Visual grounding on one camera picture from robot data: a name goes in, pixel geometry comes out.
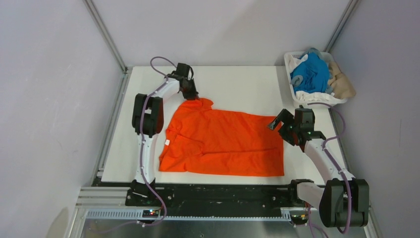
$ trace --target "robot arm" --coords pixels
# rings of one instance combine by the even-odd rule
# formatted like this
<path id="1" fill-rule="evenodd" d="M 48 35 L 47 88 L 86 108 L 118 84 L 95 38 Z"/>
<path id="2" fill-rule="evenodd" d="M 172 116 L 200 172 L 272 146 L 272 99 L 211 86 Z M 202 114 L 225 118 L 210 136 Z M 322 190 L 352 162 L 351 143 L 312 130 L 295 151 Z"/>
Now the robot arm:
<path id="1" fill-rule="evenodd" d="M 328 145 L 323 146 L 325 136 L 314 130 L 315 115 L 312 109 L 298 108 L 293 116 L 283 109 L 276 119 L 268 125 L 274 130 L 283 122 L 280 136 L 289 144 L 299 146 L 315 164 L 325 182 L 325 187 L 317 186 L 309 179 L 292 180 L 289 190 L 292 199 L 302 200 L 318 209 L 326 227 L 343 227 L 347 220 L 347 190 L 343 176 L 350 185 L 352 195 L 350 226 L 365 226 L 368 223 L 369 185 L 364 179 L 356 179 L 345 168 L 337 167 L 334 155 Z"/>
<path id="2" fill-rule="evenodd" d="M 144 176 L 148 183 L 155 180 L 154 159 L 155 159 L 155 146 L 159 133 L 163 128 L 163 104 L 172 95 L 182 92 L 186 100 L 194 100 L 198 97 L 198 92 L 194 83 L 194 72 L 192 68 L 184 63 L 179 63 L 176 71 L 167 75 L 168 80 L 160 86 L 153 96 L 147 101 L 146 111 L 144 112 L 143 120 L 143 136 L 140 134 L 140 120 L 146 98 L 145 94 L 137 94 L 134 101 L 134 110 L 132 117 L 132 126 L 134 127 L 139 143 L 139 153 L 143 158 L 143 166 L 140 166 L 138 161 L 135 181 L 145 183 Z"/>

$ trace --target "white laundry basket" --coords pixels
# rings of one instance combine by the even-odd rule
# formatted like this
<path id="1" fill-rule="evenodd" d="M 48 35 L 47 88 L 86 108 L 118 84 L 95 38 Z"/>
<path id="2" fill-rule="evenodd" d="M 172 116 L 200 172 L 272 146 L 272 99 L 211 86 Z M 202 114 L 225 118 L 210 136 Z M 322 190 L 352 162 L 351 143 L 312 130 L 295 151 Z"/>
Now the white laundry basket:
<path id="1" fill-rule="evenodd" d="M 290 69 L 289 69 L 289 62 L 287 60 L 287 56 L 288 55 L 292 55 L 294 58 L 300 58 L 303 55 L 304 51 L 295 51 L 295 52 L 288 52 L 284 54 L 284 63 L 286 64 L 286 72 L 287 72 L 287 78 L 289 79 L 289 86 L 290 86 L 290 92 L 292 93 L 292 98 L 293 98 L 293 105 L 298 108 L 300 105 L 302 105 L 304 108 L 325 108 L 324 105 L 308 105 L 308 103 L 314 103 L 314 102 L 308 102 L 308 101 L 303 101 L 303 100 L 298 100 L 296 98 L 295 95 L 295 91 L 293 90 L 293 85 L 290 84 L 290 82 L 292 81 L 292 79 L 290 78 Z M 330 53 L 327 52 L 321 52 L 322 57 L 324 58 L 324 61 L 326 63 L 329 63 L 331 61 L 334 61 L 334 58 L 332 57 L 332 55 Z M 347 98 L 345 99 L 337 99 L 334 101 L 316 101 L 317 103 L 327 103 L 330 104 L 331 106 L 335 106 L 337 104 L 341 104 L 341 103 L 345 103 L 347 101 Z"/>

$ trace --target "orange t-shirt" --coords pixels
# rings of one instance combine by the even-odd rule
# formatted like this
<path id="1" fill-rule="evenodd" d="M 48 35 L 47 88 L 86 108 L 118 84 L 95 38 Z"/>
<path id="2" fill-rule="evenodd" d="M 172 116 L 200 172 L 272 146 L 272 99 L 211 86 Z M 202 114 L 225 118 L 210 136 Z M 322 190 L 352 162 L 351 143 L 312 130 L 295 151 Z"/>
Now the orange t-shirt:
<path id="1" fill-rule="evenodd" d="M 267 128 L 275 117 L 213 110 L 201 98 L 182 103 L 166 130 L 160 171 L 283 176 L 283 139 Z"/>

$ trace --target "white tabletop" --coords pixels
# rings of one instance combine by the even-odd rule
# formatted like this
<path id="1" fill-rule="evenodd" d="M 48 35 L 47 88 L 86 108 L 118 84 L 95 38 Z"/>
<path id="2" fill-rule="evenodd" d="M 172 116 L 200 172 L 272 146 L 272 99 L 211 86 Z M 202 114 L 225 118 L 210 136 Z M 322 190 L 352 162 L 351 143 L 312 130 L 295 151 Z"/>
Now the white tabletop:
<path id="1" fill-rule="evenodd" d="M 170 73 L 172 66 L 158 67 Z M 214 109 L 276 116 L 283 108 L 294 114 L 286 70 L 283 66 L 194 66 L 194 79 L 199 96 L 214 102 Z M 163 77 L 151 67 L 134 67 L 124 96 L 121 111 L 111 141 L 102 176 L 104 182 L 131 182 L 138 164 L 137 134 L 131 126 L 136 94 L 148 94 L 163 82 Z M 203 175 L 196 173 L 160 172 L 159 155 L 165 142 L 165 130 L 178 106 L 182 94 L 174 95 L 164 104 L 164 126 L 157 139 L 155 152 L 156 182 L 212 184 L 289 184 L 292 179 L 311 179 L 324 184 L 313 162 L 297 146 L 284 143 L 284 173 L 282 177 L 246 177 Z M 315 130 L 328 138 L 335 136 L 327 108 L 314 109 Z M 337 162 L 344 166 L 336 140 L 329 147 Z"/>

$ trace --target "white wall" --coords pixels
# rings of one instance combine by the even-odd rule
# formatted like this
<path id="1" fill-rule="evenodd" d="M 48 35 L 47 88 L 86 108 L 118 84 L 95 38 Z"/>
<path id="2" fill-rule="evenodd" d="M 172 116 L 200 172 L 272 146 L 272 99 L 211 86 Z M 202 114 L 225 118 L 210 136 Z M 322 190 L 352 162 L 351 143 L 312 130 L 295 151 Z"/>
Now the white wall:
<path id="1" fill-rule="evenodd" d="M 0 1 L 0 237 L 60 237 L 122 73 L 81 0 Z"/>
<path id="2" fill-rule="evenodd" d="M 124 62 L 281 65 L 323 50 L 348 0 L 95 0 Z"/>
<path id="3" fill-rule="evenodd" d="M 418 237 L 420 1 L 362 1 L 333 50 L 357 95 L 339 109 L 353 172 L 386 238 Z"/>

